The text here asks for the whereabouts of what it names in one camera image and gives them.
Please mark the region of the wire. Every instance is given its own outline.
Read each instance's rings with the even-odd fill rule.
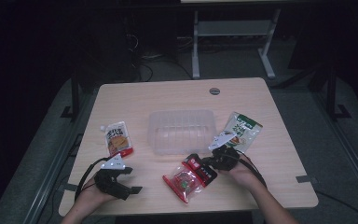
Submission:
[[[356,213],[358,213],[358,209],[357,209],[357,208],[353,207],[352,205],[350,205],[350,204],[348,204],[348,203],[345,203],[345,202],[341,201],[340,199],[337,199],[337,198],[335,198],[335,197],[333,197],[333,196],[330,196],[330,195],[328,195],[328,194],[326,194],[326,193],[320,192],[319,190],[315,190],[315,192],[318,193],[318,194],[320,194],[320,195],[323,195],[324,197],[329,198],[329,199],[331,199],[331,200],[333,200],[333,201],[342,203],[342,204],[344,204],[345,206],[349,207],[351,210],[353,210],[353,211],[355,211]]]
[[[147,63],[173,63],[173,64],[175,64],[175,65],[181,67],[181,68],[185,71],[185,73],[188,75],[188,77],[189,77],[191,80],[194,79],[194,78],[187,72],[187,70],[186,70],[181,64],[179,64],[179,63],[177,63],[177,62],[168,61],[168,60],[160,60],[160,61],[151,61],[151,62],[147,62]]]
[[[219,156],[224,156],[224,157],[228,157],[228,158],[231,158],[235,161],[238,161],[240,162],[242,165],[246,166],[251,172],[252,174],[257,177],[257,179],[264,185],[264,187],[267,188],[267,183],[266,183],[266,180],[263,178],[263,176],[260,174],[260,172],[258,172],[257,168],[255,167],[255,165],[250,161],[250,158],[245,156],[249,161],[250,161],[250,164],[246,161],[244,161],[243,159],[241,158],[236,158],[236,157],[233,157],[231,155],[227,155],[227,154],[224,154],[224,153],[219,153],[218,154]]]
[[[62,171],[63,166],[66,164],[66,162],[68,161],[69,157],[73,157],[73,155],[72,155],[73,151],[74,151],[77,147],[80,146],[80,143],[81,143],[81,140],[79,141],[79,137],[80,137],[80,136],[83,136],[83,133],[79,133],[79,134],[76,136],[76,139],[75,139],[74,143],[72,144],[71,148],[69,149],[68,154],[66,155],[65,161],[62,163],[62,166],[61,166],[61,168],[60,168],[59,173]],[[61,179],[60,185],[62,184],[62,181],[63,181],[66,177],[69,177],[69,175],[66,175],[65,177],[63,177],[63,178]],[[52,216],[53,216],[53,214],[54,214],[54,198],[55,198],[56,193],[57,193],[57,190],[55,190],[54,193],[53,193],[53,195],[52,195],[52,199],[51,199],[51,215],[50,215],[50,217],[48,218],[48,221],[47,221],[46,223],[49,223],[49,222],[50,222],[50,220],[51,220],[51,218],[52,218]]]
[[[215,54],[225,50],[223,45],[215,43],[211,38],[205,38],[203,41],[199,41],[199,52],[204,54]]]
[[[85,188],[83,188],[83,189],[81,190],[81,192],[83,192],[83,190],[88,189],[89,187],[92,187],[92,186],[94,186],[94,185],[95,185],[95,183],[86,186]]]
[[[130,49],[129,49],[131,52],[134,52],[134,50],[135,50],[136,48],[138,48],[138,45],[139,45],[138,37],[136,37],[136,35],[127,35],[127,37],[130,37],[130,38],[133,38],[133,39],[136,40],[135,46],[134,46],[133,48],[130,48]]]
[[[150,79],[152,79],[152,77],[153,77],[153,69],[152,69],[151,67],[147,66],[147,65],[144,64],[144,63],[140,63],[139,65],[141,65],[141,66],[143,66],[143,67],[149,69],[149,71],[150,71],[150,77],[149,77],[145,82],[150,81]],[[144,81],[144,79],[142,78],[142,74],[141,74],[141,73],[139,73],[139,78],[141,79],[141,81]]]
[[[260,172],[257,170],[257,168],[255,167],[255,165],[253,164],[252,160],[251,160],[248,156],[246,156],[245,153],[243,153],[242,151],[237,150],[237,149],[236,149],[236,151],[239,152],[240,154],[242,154],[244,157],[246,157],[246,159],[249,160],[249,162],[252,164],[252,166],[255,168],[255,170],[256,170],[258,173],[260,173]]]
[[[82,191],[82,188],[83,188],[83,185],[84,185],[84,182],[86,181],[86,178],[89,176],[90,172],[92,171],[92,168],[94,168],[94,166],[96,164],[98,164],[100,161],[109,161],[109,159],[110,159],[109,157],[100,158],[100,159],[98,159],[97,161],[95,161],[93,164],[91,164],[89,166],[89,169],[87,169],[86,173],[83,174],[83,177],[81,177],[80,182],[77,185],[77,189],[76,189],[76,192],[75,192],[75,201],[76,201],[77,197],[80,195],[80,193]]]
[[[178,40],[186,40],[188,39],[185,43],[181,44],[179,43],[178,44],[178,51],[183,51],[185,49],[188,49],[190,47],[192,47],[193,45],[193,37],[190,37],[190,36],[185,36],[185,37],[177,37]]]
[[[145,60],[155,60],[155,59],[157,59],[157,58],[161,58],[161,57],[163,57],[164,55],[163,54],[154,54],[154,55],[144,55],[144,56],[142,56],[141,58],[142,59],[145,59]]]
[[[69,175],[64,176],[64,177],[61,179],[60,184],[59,184],[58,186],[60,186],[60,185],[62,184],[62,181],[63,181],[64,179],[68,178],[68,177],[69,177]],[[48,221],[46,222],[46,224],[48,224],[48,223],[51,221],[51,219],[53,218],[53,215],[54,215],[54,198],[55,198],[55,196],[56,196],[56,192],[57,192],[57,190],[54,192],[53,197],[52,197],[52,199],[51,199],[51,214],[50,214],[50,216],[49,216]]]

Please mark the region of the red snack bag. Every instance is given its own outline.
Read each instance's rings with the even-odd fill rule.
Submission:
[[[184,202],[202,192],[215,178],[217,173],[207,165],[203,165],[197,154],[189,155],[171,175],[162,179]]]

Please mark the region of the table hole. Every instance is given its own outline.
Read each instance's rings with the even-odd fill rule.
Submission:
[[[220,93],[220,90],[217,89],[217,88],[211,88],[209,90],[209,93],[212,94],[212,95],[218,95]]]

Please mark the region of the metal frame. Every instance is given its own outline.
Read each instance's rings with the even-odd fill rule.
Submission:
[[[77,81],[76,73],[72,74],[71,77],[71,86],[72,86],[72,113],[69,112],[71,106],[66,106],[65,109],[62,111],[61,118],[70,118],[71,121],[75,121],[77,115],[79,114],[79,83]]]
[[[198,53],[199,36],[217,35],[264,35],[266,43],[258,49],[261,62],[268,78],[275,78],[275,73],[269,62],[268,52],[275,28],[281,14],[281,9],[275,9],[272,20],[268,21],[199,21],[199,12],[194,13],[194,36],[192,51],[193,78],[200,78],[200,64]]]
[[[91,101],[91,95],[85,94],[81,101],[81,105],[88,106]],[[78,111],[76,117],[78,120],[82,120],[87,116],[87,110],[82,109]],[[83,133],[83,129],[80,126],[80,122],[72,121],[68,130],[63,138],[59,148],[56,150],[56,155],[48,168],[48,172],[44,177],[39,189],[34,196],[34,201],[28,210],[28,213],[22,223],[37,223],[43,212],[43,208],[48,201],[48,197],[53,191],[54,184],[57,177],[60,174],[61,168],[64,166],[68,152],[70,151],[71,145],[77,139],[79,133]]]
[[[355,148],[353,148],[350,141],[346,137],[345,133],[341,130],[341,128],[337,124],[337,121],[333,119],[332,115],[326,110],[328,105],[325,104],[323,97],[320,94],[315,93],[314,100],[318,103],[317,105],[319,106],[319,108],[322,111],[324,111],[324,113],[322,114],[324,115],[324,119],[326,123],[329,125],[330,129],[334,132],[334,134],[338,138],[340,144],[343,147],[345,154],[349,159],[351,168],[358,178],[358,156],[355,151]]]

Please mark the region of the human hand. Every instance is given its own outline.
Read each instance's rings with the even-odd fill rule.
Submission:
[[[252,164],[250,159],[244,155],[241,155],[240,159]],[[240,162],[238,162],[237,165],[230,171],[219,171],[219,173],[230,175],[239,185],[244,186],[247,189],[251,189],[255,186],[259,187],[259,185],[263,186],[252,171]]]
[[[115,200],[116,197],[101,192],[95,186],[94,176],[84,185],[75,204],[62,220],[63,223],[81,223],[81,221],[92,214],[97,208],[106,202]]]

